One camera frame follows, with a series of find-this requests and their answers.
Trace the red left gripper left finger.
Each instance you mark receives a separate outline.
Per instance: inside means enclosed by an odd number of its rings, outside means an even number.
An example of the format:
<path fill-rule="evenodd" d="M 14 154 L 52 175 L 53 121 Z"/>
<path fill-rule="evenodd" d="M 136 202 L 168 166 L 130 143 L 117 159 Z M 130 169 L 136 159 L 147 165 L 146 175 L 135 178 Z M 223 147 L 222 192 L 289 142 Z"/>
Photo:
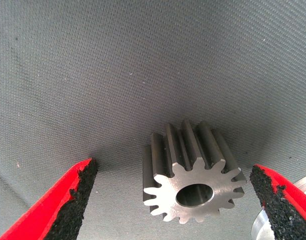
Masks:
<path fill-rule="evenodd" d="M 77 239 L 97 171 L 93 158 L 72 166 L 0 239 Z"/>

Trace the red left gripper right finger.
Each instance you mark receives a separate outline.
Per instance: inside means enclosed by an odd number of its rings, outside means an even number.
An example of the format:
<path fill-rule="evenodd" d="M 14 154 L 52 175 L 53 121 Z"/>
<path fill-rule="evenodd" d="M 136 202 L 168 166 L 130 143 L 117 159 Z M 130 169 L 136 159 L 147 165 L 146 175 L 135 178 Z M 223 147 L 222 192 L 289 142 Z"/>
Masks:
<path fill-rule="evenodd" d="M 286 177 L 256 164 L 250 181 L 277 240 L 306 240 L 306 194 Z"/>

